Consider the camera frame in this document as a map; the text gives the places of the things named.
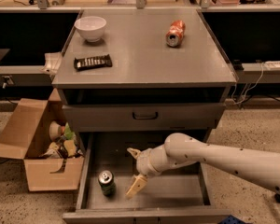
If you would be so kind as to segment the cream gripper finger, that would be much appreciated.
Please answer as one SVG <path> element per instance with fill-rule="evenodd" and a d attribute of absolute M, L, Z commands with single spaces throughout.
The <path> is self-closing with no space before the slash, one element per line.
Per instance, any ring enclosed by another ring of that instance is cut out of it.
<path fill-rule="evenodd" d="M 147 177 L 144 175 L 134 175 L 132 184 L 126 191 L 126 198 L 131 199 L 134 195 L 140 192 L 147 185 Z"/>
<path fill-rule="evenodd" d="M 140 156 L 141 154 L 141 151 L 139 149 L 136 149 L 136 148 L 132 148 L 132 147 L 128 147 L 127 148 L 127 151 L 132 155 L 132 157 L 134 159 L 138 159 L 138 157 Z"/>

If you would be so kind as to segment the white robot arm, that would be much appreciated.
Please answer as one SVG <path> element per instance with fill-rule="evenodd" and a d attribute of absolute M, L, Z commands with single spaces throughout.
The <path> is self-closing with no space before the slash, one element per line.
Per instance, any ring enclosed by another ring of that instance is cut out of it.
<path fill-rule="evenodd" d="M 138 174 L 126 192 L 131 199 L 150 178 L 200 162 L 280 195 L 280 153 L 206 144 L 183 133 L 172 133 L 164 143 L 143 151 L 129 147 Z"/>

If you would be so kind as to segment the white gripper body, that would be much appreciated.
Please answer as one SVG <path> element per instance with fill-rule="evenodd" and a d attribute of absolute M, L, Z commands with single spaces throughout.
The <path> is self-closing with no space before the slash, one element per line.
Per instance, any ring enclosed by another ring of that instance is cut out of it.
<path fill-rule="evenodd" d="M 160 175 L 165 167 L 165 151 L 162 147 L 148 148 L 141 151 L 137 160 L 137 171 L 146 177 Z"/>

